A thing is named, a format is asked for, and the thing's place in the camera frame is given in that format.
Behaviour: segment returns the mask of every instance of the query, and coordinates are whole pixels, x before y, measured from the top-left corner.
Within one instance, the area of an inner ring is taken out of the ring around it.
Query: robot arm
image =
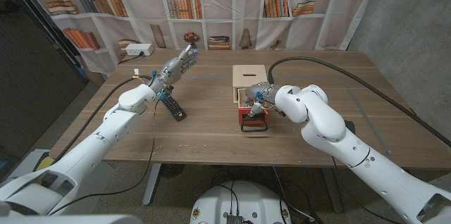
[[[122,139],[134,133],[147,113],[144,101],[158,99],[162,91],[177,82],[197,62],[197,50],[190,45],[163,67],[152,81],[131,89],[104,116],[104,122],[87,138],[48,168],[19,177],[0,188],[0,201],[12,208],[10,216],[46,215],[71,202],[80,183]],[[55,214],[62,214],[68,208]]]
[[[316,85],[304,89],[262,82],[246,89],[249,103],[270,102],[282,116],[302,123],[305,141],[343,162],[383,197],[406,223],[446,223],[451,219],[451,193],[405,172],[361,141],[328,105]]]

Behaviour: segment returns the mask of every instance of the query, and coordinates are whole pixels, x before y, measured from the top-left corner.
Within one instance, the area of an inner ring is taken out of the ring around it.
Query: gray wall
[[[451,0],[369,0],[349,46],[451,139]]]

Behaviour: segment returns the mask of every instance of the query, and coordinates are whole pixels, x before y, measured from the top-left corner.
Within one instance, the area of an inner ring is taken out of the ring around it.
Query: remote control
[[[166,108],[168,108],[169,112],[171,112],[172,116],[178,121],[186,118],[186,113],[182,108],[178,105],[178,103],[172,98],[172,96],[165,96],[162,99],[162,102]]]

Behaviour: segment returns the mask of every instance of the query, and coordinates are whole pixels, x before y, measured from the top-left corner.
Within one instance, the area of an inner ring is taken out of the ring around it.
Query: yellow object
[[[36,171],[49,167],[55,160],[52,157],[42,159],[41,163],[36,168]]]

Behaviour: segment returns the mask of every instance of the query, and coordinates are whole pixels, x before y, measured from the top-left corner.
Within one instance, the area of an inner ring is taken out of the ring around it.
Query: bookshelf backdrop
[[[188,32],[200,37],[195,43],[198,49],[345,50],[368,0],[286,0],[286,4],[277,0],[278,6],[276,0],[38,2],[61,30],[95,38],[94,48],[82,48],[86,45],[80,45],[78,37],[68,36],[91,71],[110,75],[126,42],[182,49],[188,44],[184,39]],[[275,6],[273,15],[266,9],[269,4]],[[183,10],[185,17],[178,16],[176,9]]]

